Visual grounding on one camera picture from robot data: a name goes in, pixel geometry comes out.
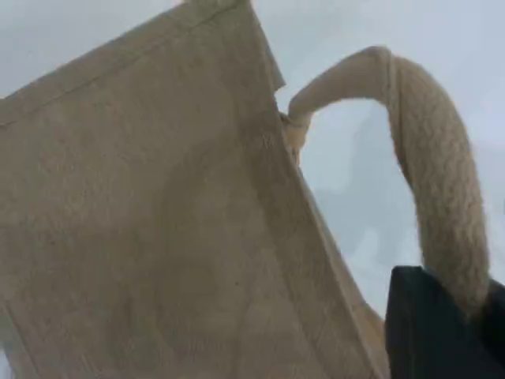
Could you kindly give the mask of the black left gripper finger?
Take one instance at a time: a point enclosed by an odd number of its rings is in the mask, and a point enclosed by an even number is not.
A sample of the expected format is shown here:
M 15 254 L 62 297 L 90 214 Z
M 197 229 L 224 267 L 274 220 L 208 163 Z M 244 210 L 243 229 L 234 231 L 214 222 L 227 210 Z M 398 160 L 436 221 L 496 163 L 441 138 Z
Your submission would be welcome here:
M 491 280 L 488 296 L 474 326 L 491 355 L 504 354 L 504 285 L 500 282 Z
M 420 266 L 396 266 L 385 319 L 391 377 L 489 379 L 504 376 L 504 354 L 491 355 L 436 279 Z

